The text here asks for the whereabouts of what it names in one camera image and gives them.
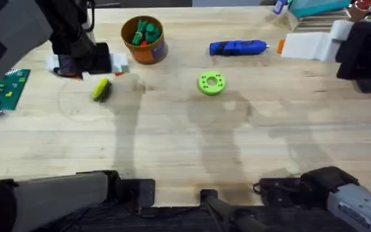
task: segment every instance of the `sticker label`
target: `sticker label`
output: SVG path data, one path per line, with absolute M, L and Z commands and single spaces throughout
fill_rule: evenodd
M 274 5 L 273 12 L 276 14 L 280 14 L 283 10 L 284 5 L 286 5 L 287 0 L 278 0 L 277 3 Z
M 349 217 L 353 218 L 355 221 L 359 222 L 362 226 L 370 228 L 371 221 L 366 216 L 358 213 L 356 210 L 352 209 L 348 204 L 344 202 L 339 202 L 339 209 L 347 214 Z
M 151 51 L 153 53 L 154 60 L 159 61 L 164 55 L 164 53 L 166 52 L 164 50 L 166 48 L 164 45 L 164 41 L 161 41 L 161 43 Z

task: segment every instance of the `wooden table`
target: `wooden table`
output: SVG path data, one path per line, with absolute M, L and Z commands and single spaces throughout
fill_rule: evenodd
M 120 38 L 136 15 L 163 22 L 168 56 L 141 65 Z M 17 110 L 0 117 L 0 178 L 17 180 L 116 169 L 157 182 L 156 205 L 190 206 L 202 188 L 232 204 L 261 204 L 251 186 L 328 165 L 371 190 L 371 95 L 336 79 L 338 64 L 282 59 L 283 16 L 267 7 L 98 10 L 95 35 L 127 52 L 130 73 L 115 77 L 104 104 L 95 82 L 45 70 L 50 43 L 17 65 L 32 69 Z M 261 39 L 257 56 L 210 57 L 210 42 Z M 226 90 L 208 97 L 196 79 L 215 70 Z

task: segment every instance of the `blue object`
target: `blue object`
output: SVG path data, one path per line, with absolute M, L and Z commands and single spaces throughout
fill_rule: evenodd
M 287 0 L 278 0 L 278 1 L 276 2 L 276 4 L 274 5 L 273 12 L 274 12 L 275 14 L 280 14 L 281 11 L 282 11 L 283 8 L 284 8 L 284 5 L 286 5 L 286 3 L 287 3 Z
M 348 7 L 350 0 L 294 0 L 289 5 L 290 12 L 296 17 L 306 17 L 323 12 L 340 10 Z
M 264 41 L 224 41 L 210 44 L 210 55 L 258 55 L 269 45 Z

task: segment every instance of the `blue hot glue gun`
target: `blue hot glue gun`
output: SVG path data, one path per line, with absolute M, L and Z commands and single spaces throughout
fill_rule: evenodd
M 258 55 L 270 46 L 264 41 L 224 41 L 210 44 L 210 55 Z

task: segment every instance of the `green donut-shaped toy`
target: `green donut-shaped toy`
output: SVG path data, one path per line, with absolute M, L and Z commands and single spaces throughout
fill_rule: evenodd
M 218 72 L 205 72 L 197 80 L 198 89 L 207 95 L 213 96 L 221 93 L 225 88 L 225 79 Z

